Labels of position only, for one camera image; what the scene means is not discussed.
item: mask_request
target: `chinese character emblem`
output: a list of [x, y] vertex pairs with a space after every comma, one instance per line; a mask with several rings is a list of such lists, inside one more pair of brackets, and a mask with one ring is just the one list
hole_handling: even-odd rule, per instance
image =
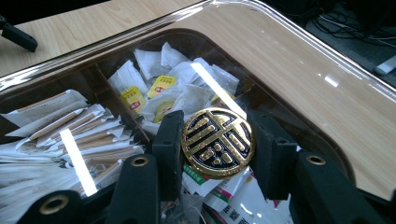
[[210, 178], [237, 174], [254, 152], [248, 123], [222, 108], [195, 113], [184, 126], [181, 146], [191, 167]]

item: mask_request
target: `metal ring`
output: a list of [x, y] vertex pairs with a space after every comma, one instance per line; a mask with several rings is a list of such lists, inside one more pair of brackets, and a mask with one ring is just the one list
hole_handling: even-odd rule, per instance
[[315, 165], [324, 165], [326, 164], [326, 161], [323, 160], [321, 157], [319, 156], [307, 156], [306, 159], [311, 162], [312, 164]]
[[132, 166], [144, 166], [149, 163], [149, 159], [145, 157], [138, 157], [131, 161]]
[[51, 215], [65, 208], [69, 203], [69, 198], [63, 194], [55, 195], [47, 199], [40, 207], [40, 213]]

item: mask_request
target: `black plastic clip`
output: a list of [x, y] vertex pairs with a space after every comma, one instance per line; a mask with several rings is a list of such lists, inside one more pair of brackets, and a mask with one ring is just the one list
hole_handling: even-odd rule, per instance
[[20, 29], [9, 24], [5, 17], [0, 15], [0, 30], [3, 30], [1, 36], [8, 39], [24, 49], [35, 52], [37, 48], [37, 41], [30, 35], [21, 31]]

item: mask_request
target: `glass display case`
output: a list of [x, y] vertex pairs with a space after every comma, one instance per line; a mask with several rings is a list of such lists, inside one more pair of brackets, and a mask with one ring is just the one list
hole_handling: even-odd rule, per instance
[[[270, 115], [299, 148], [330, 157], [359, 189], [388, 199], [396, 186], [395, 100], [392, 87], [267, 5], [204, 1], [0, 78], [1, 222], [16, 222], [55, 190], [91, 195], [60, 131], [75, 136], [100, 190], [117, 181], [125, 159], [145, 153], [163, 116], [183, 110], [187, 121], [210, 107]], [[286, 223], [284, 207], [245, 221]], [[206, 214], [227, 215], [223, 209]]]

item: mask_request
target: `wooden surface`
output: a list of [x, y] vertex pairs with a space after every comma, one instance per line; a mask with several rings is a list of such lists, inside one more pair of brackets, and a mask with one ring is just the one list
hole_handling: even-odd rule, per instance
[[[46, 61], [196, 1], [113, 0], [19, 26], [39, 42], [32, 54], [0, 39], [0, 75]], [[389, 199], [396, 188], [394, 91], [339, 53], [271, 13], [209, 6], [168, 28], [207, 35], [346, 153], [358, 187]]]
[[112, 0], [16, 27], [33, 36], [35, 53], [0, 37], [0, 77], [188, 7], [199, 0]]
[[199, 31], [230, 53], [345, 151], [359, 188], [390, 199], [396, 188], [395, 92], [269, 15], [219, 6], [171, 27]]

